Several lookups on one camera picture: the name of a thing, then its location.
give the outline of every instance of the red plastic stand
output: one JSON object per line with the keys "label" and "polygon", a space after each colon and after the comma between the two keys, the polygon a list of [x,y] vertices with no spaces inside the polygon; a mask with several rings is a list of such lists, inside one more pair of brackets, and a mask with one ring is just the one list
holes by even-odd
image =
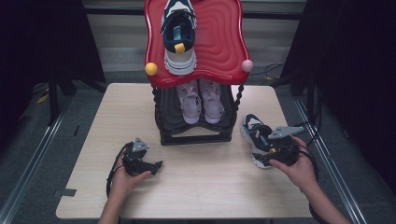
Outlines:
{"label": "red plastic stand", "polygon": [[242,62],[248,51],[242,37],[242,8],[239,0],[191,0],[197,28],[194,51],[195,70],[185,76],[170,74],[164,65],[164,45],[161,20],[167,0],[147,0],[145,18],[148,27],[148,47],[145,64],[155,63],[158,72],[148,76],[155,88],[173,88],[191,80],[205,78],[226,85],[241,85],[248,78]]}

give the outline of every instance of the yellow tag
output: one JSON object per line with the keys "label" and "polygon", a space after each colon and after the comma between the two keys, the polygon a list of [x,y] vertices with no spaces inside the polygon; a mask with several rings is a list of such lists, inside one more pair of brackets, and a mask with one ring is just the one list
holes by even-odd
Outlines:
{"label": "yellow tag", "polygon": [[47,96],[49,96],[48,88],[43,92],[43,94],[41,94],[40,98],[35,103],[38,105],[43,103],[47,99]]}
{"label": "yellow tag", "polygon": [[184,48],[184,44],[183,43],[176,44],[175,51],[176,53],[184,53],[184,51],[186,51],[186,49]]}

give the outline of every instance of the wooden table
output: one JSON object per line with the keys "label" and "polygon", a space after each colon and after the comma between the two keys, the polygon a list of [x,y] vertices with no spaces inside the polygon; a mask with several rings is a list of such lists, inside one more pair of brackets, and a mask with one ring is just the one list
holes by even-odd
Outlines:
{"label": "wooden table", "polygon": [[[125,143],[141,138],[150,149],[144,161],[163,161],[159,172],[138,186],[122,211],[129,218],[311,217],[308,201],[277,169],[261,170],[239,131],[252,113],[272,128],[286,125],[274,89],[245,86],[231,142],[163,147],[154,120],[149,84],[111,84],[70,176],[59,218],[99,218],[106,179]],[[186,135],[208,134],[193,128]]]}

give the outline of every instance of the black stand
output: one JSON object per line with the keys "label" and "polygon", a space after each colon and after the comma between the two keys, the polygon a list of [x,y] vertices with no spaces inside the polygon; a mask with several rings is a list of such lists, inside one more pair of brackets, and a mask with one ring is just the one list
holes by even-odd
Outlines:
{"label": "black stand", "polygon": [[[176,88],[158,89],[153,88],[155,102],[155,121],[160,130],[161,144],[163,146],[187,145],[214,142],[229,142],[233,134],[233,126],[236,122],[237,110],[242,98],[243,85],[239,86],[236,100],[233,100],[233,93],[230,85],[221,85],[220,100],[224,106],[225,113],[216,124],[209,124],[205,121],[205,111],[195,124],[188,124],[184,121],[180,109],[180,101]],[[184,133],[193,127],[202,127],[218,134],[198,135],[198,136],[175,136]]]}

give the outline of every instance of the purple sneaker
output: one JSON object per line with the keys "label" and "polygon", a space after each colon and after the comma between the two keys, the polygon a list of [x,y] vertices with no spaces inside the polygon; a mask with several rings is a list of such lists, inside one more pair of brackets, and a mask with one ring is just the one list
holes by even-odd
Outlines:
{"label": "purple sneaker", "polygon": [[197,81],[177,86],[177,94],[184,120],[189,124],[196,123],[201,114],[201,98],[198,96]]}
{"label": "purple sneaker", "polygon": [[220,85],[218,82],[200,79],[200,92],[204,98],[205,119],[208,123],[217,123],[224,114],[224,106],[220,101]]}

